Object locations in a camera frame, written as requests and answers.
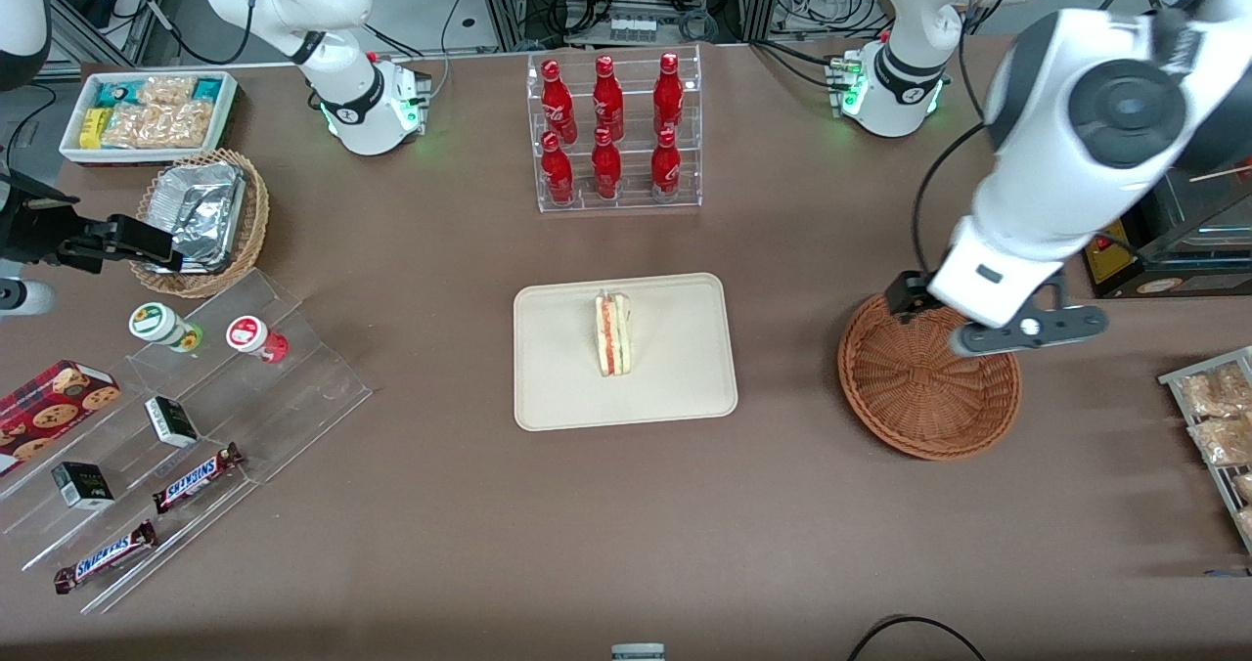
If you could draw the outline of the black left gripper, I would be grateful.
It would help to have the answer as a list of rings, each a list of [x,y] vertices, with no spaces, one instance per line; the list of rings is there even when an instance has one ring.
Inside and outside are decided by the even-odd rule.
[[[911,323],[933,310],[933,295],[926,290],[926,274],[920,270],[903,272],[885,290],[885,304],[900,324]]]

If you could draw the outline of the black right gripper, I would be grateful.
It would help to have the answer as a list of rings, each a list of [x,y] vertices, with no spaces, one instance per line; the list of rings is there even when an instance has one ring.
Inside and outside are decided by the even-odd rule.
[[[70,265],[99,274],[111,259],[106,238],[96,233],[98,222],[79,217],[80,198],[64,195],[33,177],[4,174],[8,192],[1,212],[1,255],[4,260],[25,265]],[[185,273],[185,259],[178,255],[173,235],[140,222],[135,217],[115,215],[115,245],[131,255],[138,273],[170,275]]]

